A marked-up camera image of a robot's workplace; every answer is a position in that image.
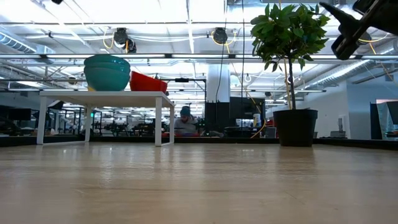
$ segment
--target person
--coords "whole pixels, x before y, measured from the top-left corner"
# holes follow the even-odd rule
[[[181,118],[177,118],[174,121],[175,134],[181,134],[185,136],[191,136],[198,133],[196,124],[198,122],[191,115],[191,109],[189,106],[183,106],[180,111]]]

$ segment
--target wooden floor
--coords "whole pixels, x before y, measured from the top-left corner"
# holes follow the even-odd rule
[[[266,144],[6,147],[0,223],[398,223],[398,153]]]

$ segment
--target table leg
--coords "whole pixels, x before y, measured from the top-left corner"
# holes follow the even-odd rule
[[[45,133],[45,114],[47,112],[47,97],[40,97],[40,113],[39,113],[39,127],[37,128],[37,139],[36,143],[43,145],[44,133]]]
[[[162,146],[162,97],[156,98],[155,146]]]
[[[86,107],[85,127],[86,127],[85,142],[89,142],[90,141],[90,128],[91,128],[91,106]]]
[[[174,143],[174,106],[170,107],[170,143]]]

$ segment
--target stacked bowls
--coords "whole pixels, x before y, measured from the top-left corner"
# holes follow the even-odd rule
[[[130,80],[130,64],[112,55],[95,55],[85,60],[86,81],[95,91],[123,91]]]

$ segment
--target ceiling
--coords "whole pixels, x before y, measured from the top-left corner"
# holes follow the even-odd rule
[[[55,51],[56,54],[120,54],[123,51],[113,45],[112,33],[118,27],[127,28],[127,32],[137,45],[137,53],[141,54],[251,54],[252,38],[250,20],[264,13],[265,4],[261,0],[64,0],[60,5],[49,0],[0,0],[0,29],[21,38],[28,45],[44,45]],[[304,3],[314,6],[318,1],[282,1],[286,4]],[[340,9],[350,12],[354,17],[361,16],[350,9],[351,6],[339,6]],[[320,11],[331,17],[325,26],[326,37],[330,40],[319,54],[333,55],[331,44],[338,37],[339,22],[329,13],[320,8]],[[223,48],[216,45],[211,33],[216,27],[226,27],[231,42]],[[385,44],[391,38],[381,30],[369,28],[368,32],[373,39],[385,37],[374,43],[375,47]],[[368,54],[369,45],[361,46],[357,54]],[[0,52],[4,54],[18,54],[9,47],[0,45]],[[36,75],[45,73],[44,66],[27,65],[23,60],[10,60],[18,66],[27,66],[26,69]],[[82,76],[83,67],[73,64],[61,66],[62,63],[71,63],[70,60],[57,60],[59,65],[47,66],[53,78],[68,78]],[[172,60],[172,59],[133,59],[130,60],[132,69],[146,75],[156,75],[160,78],[206,78],[208,61],[201,60]],[[272,72],[271,68],[264,71],[260,62],[242,62],[235,60],[229,63],[232,75],[239,75],[244,71],[251,77],[249,82],[243,80],[243,85],[250,88],[283,88],[284,68]],[[342,63],[337,60],[322,60],[308,63],[303,70],[299,64],[293,64],[295,78],[313,79]],[[62,83],[64,88],[86,88],[85,83],[71,86]],[[204,93],[195,83],[169,83],[171,88],[197,88],[194,93],[172,93],[171,97],[188,97],[193,94],[197,98],[204,98]]]

